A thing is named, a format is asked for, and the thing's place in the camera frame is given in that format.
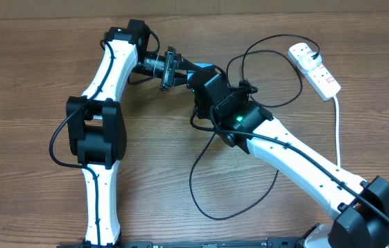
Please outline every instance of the tabletop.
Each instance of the tabletop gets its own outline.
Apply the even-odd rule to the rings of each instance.
[[[141,19],[159,36],[161,54],[170,45],[190,61],[222,68],[264,37],[293,33],[312,38],[342,86],[342,167],[367,180],[379,175],[389,181],[389,12]],[[54,247],[84,238],[83,174],[53,163],[48,143],[65,118],[67,98],[80,96],[94,78],[103,55],[99,40],[109,27],[126,27],[128,20],[0,21],[0,247]],[[255,49],[286,54],[298,42],[277,38]],[[151,39],[150,50],[155,47]],[[230,67],[234,85],[240,64]],[[285,102],[299,90],[297,75],[276,54],[251,55],[244,68],[262,103]],[[316,223],[330,222],[281,173],[268,197],[247,213],[226,221],[205,218],[191,199],[188,178],[211,134],[191,128],[189,90],[180,86],[161,92],[159,86],[158,79],[127,85],[121,101],[128,137],[117,182],[122,241],[260,240],[301,236]],[[321,100],[305,79],[296,101],[270,111],[301,141],[336,161],[333,101]],[[55,153],[76,162],[67,130],[59,135]],[[216,137],[196,167],[193,191],[208,214],[223,217],[255,202],[274,175],[270,165]]]

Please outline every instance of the power outlet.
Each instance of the power outlet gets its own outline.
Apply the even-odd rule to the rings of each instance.
[[[307,81],[309,81],[319,96],[327,101],[340,91],[341,86],[323,63],[321,63],[321,56],[315,59],[315,62],[307,62],[313,54],[315,54],[315,52],[313,52],[306,43],[295,44],[289,48],[288,51],[288,55],[292,62],[294,62],[306,77]]]

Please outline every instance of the robotic arm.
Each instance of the robotic arm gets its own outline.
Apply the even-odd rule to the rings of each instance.
[[[186,85],[194,93],[197,117],[211,120],[215,126],[213,131],[227,145],[237,145],[247,154],[279,169],[334,220],[333,225],[319,225],[303,238],[295,239],[294,246],[290,247],[386,247],[389,244],[389,224],[345,190],[348,187],[389,217],[389,183],[380,177],[367,183],[299,141],[268,110],[249,100],[249,94],[256,93],[257,88],[248,81],[240,81],[239,87],[228,86],[223,70],[214,65],[191,63],[173,48],[164,56],[147,52],[149,35],[144,21],[130,20],[127,28],[110,28],[105,42],[111,46],[114,57],[105,49],[91,85],[81,98],[70,97],[67,101],[68,116],[78,111],[67,123],[70,149],[85,167],[87,185],[89,218],[82,247],[124,246],[119,243],[116,172],[127,144],[119,102],[131,72],[160,78],[161,90]],[[98,91],[112,59],[113,66],[104,86],[89,101],[88,96]],[[85,124],[94,119],[102,120],[103,126]],[[88,168],[98,178],[97,187]],[[274,248],[268,242],[265,245]]]

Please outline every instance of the beige wall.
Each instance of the beige wall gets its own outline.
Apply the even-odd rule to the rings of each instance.
[[[0,19],[389,11],[389,0],[0,0]]]

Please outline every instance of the white arm segment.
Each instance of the white arm segment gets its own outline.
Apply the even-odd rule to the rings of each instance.
[[[120,101],[127,78],[138,62],[136,45],[129,44],[127,41],[118,40],[109,41],[109,44],[113,49],[114,61],[102,91],[95,98],[98,101],[105,101],[105,99]],[[107,72],[110,57],[110,49],[105,46],[103,61],[99,66],[92,84],[84,91],[83,96],[90,97],[96,92],[96,88],[101,84]],[[94,116],[94,118],[101,119],[101,116]],[[104,165],[87,165],[98,175],[98,215],[100,218],[101,245],[107,245],[107,243],[114,244],[120,234],[120,225],[116,213],[116,172],[118,171],[119,164],[120,162],[116,161],[111,169],[105,169]],[[89,218],[85,239],[93,245],[97,245],[94,180],[87,170],[83,169],[83,173],[87,186],[87,210]]]
[[[362,177],[339,168],[319,155],[295,138],[276,118],[272,121],[264,121],[253,133],[271,138],[277,137],[279,141],[289,142],[292,146],[309,155],[340,181],[345,182],[358,194],[363,190],[360,185],[360,182],[364,180]],[[344,189],[338,189],[338,185],[327,175],[293,150],[285,149],[282,145],[259,138],[248,139],[247,145],[249,152],[256,158],[260,158],[279,169],[309,194],[323,208],[330,219],[334,220],[340,214],[337,208],[340,203],[349,204],[353,201],[352,195]]]
[[[116,161],[111,169],[105,169],[104,165],[87,165],[98,176],[98,210],[99,229],[101,232],[101,245],[114,244],[120,234],[120,225],[116,213],[116,172],[119,161]],[[85,240],[93,245],[98,244],[95,218],[95,182],[92,174],[83,169],[85,185],[87,186],[87,214],[89,221]]]

